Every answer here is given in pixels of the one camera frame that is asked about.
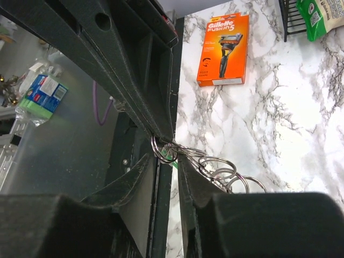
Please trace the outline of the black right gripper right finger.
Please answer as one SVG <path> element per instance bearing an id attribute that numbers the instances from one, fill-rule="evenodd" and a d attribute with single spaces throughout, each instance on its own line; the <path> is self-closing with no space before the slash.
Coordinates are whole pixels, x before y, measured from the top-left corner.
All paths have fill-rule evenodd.
<path id="1" fill-rule="evenodd" d="M 328 195 L 230 194 L 178 158 L 185 257 L 343 257 L 343 213 Z"/>

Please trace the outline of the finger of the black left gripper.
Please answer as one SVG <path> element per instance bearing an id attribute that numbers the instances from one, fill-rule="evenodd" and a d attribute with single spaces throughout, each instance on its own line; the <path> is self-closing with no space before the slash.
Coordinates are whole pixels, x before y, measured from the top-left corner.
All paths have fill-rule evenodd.
<path id="1" fill-rule="evenodd" d="M 138 93 L 134 102 L 144 128 L 161 140 L 173 138 L 170 115 L 172 48 L 177 33 L 158 1 L 110 1 Z"/>
<path id="2" fill-rule="evenodd" d="M 1 14 L 71 59 L 151 137 L 134 102 L 138 88 L 109 2 L 1 1 Z"/>

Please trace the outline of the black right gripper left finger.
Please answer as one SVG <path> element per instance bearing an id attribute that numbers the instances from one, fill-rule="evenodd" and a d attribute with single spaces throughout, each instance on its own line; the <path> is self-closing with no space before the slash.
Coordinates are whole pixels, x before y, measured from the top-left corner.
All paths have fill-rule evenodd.
<path id="1" fill-rule="evenodd" d="M 1 257 L 144 257 L 154 158 L 100 191 L 66 195 L 1 195 Z"/>

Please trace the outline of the metal numbered key ring disc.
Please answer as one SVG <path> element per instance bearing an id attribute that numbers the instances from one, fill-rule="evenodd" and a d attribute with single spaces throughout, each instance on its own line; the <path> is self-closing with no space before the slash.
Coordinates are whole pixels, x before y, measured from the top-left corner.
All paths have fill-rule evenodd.
<path id="1" fill-rule="evenodd" d="M 233 193 L 232 185 L 237 181 L 242 183 L 246 194 L 250 193 L 249 182 L 254 182 L 263 190 L 263 192 L 268 192 L 267 188 L 259 180 L 251 176 L 241 175 L 235 164 L 227 159 L 209 156 L 206 152 L 200 149 L 183 146 L 175 141 L 159 141 L 155 136 L 150 138 L 150 144 L 155 156 L 162 163 L 165 161 L 162 154 L 164 149 L 175 151 L 177 154 L 177 162 L 178 156 L 184 155 L 187 160 L 191 162 L 191 166 L 195 168 L 196 172 L 226 193 Z"/>

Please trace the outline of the key with green tag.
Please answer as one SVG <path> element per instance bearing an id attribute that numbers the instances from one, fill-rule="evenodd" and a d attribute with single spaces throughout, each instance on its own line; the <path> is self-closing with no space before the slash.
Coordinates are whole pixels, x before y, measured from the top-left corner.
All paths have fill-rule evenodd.
<path id="1" fill-rule="evenodd" d="M 168 164 L 174 168 L 178 168 L 177 154 L 171 149 L 164 149 L 162 151 L 165 161 L 163 163 Z"/>

